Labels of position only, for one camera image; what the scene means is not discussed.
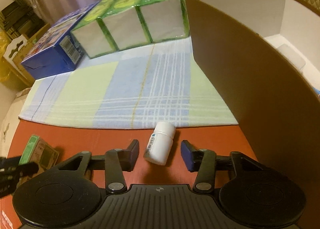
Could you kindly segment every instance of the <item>white pill bottle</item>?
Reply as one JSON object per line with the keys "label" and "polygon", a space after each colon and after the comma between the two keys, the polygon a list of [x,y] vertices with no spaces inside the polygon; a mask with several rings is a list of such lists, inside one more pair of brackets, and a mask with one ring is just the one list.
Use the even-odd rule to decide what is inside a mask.
{"label": "white pill bottle", "polygon": [[173,144],[176,128],[167,122],[158,122],[151,135],[143,157],[154,164],[164,166]]}

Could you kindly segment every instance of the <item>small green box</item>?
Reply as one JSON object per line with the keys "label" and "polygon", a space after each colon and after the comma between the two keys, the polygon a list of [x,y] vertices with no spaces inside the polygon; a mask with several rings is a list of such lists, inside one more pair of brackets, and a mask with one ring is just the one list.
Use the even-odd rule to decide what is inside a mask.
{"label": "small green box", "polygon": [[20,179],[18,186],[39,175],[40,173],[53,167],[59,157],[59,152],[46,143],[40,136],[32,135],[23,151],[19,165],[35,162],[39,166],[39,171],[29,177]]}

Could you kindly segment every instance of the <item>bottle cap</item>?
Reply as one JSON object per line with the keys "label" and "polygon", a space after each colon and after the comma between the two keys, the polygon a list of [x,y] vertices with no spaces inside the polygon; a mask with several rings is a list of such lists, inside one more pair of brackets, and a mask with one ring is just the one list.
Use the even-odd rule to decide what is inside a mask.
{"label": "bottle cap", "polygon": [[171,139],[173,139],[174,134],[176,133],[176,128],[173,124],[167,123],[167,122],[158,122],[156,125],[156,128],[154,132],[161,132],[169,136]]}

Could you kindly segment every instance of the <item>screw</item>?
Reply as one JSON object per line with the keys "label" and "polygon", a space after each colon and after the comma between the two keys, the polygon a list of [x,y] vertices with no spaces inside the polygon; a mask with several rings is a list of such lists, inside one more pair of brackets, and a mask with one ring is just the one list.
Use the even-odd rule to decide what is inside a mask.
{"label": "screw", "polygon": [[196,188],[199,190],[209,190],[211,188],[211,185],[206,182],[201,182],[196,185]]}
{"label": "screw", "polygon": [[113,191],[116,191],[116,190],[123,189],[124,185],[122,183],[119,183],[119,182],[113,182],[113,183],[110,183],[108,185],[108,188],[113,190]]}

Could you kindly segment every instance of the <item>blue box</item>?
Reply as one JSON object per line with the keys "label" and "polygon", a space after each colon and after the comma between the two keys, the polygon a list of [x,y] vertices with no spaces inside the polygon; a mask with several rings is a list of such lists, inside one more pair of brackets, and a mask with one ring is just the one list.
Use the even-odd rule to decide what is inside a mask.
{"label": "blue box", "polygon": [[85,54],[70,31],[96,5],[72,12],[57,21],[21,62],[34,79],[70,72]]}

